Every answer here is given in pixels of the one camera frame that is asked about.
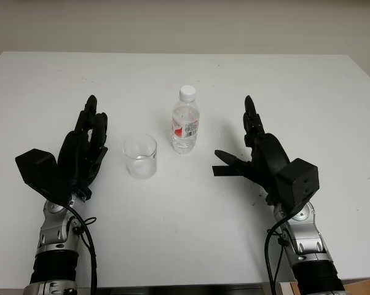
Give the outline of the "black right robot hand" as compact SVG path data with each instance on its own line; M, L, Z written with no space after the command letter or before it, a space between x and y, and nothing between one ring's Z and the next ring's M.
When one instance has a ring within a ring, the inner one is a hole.
M243 125L245 146L251 148L251 160L246 162L228 152L215 150L215 155L226 165L213 166L213 174L243 176L251 180L267 192L267 204L275 206L280 202L276 174L289 164L289 158L279 140L264 131L261 117L249 95L245 98Z

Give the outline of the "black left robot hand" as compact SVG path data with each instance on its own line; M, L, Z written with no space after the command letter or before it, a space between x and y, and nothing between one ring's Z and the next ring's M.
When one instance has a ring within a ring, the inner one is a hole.
M74 130L70 131L58 155L58 166L71 192L86 201L92 196L89 185L95 180L108 151L108 117L96 111L97 98L90 95L79 113Z

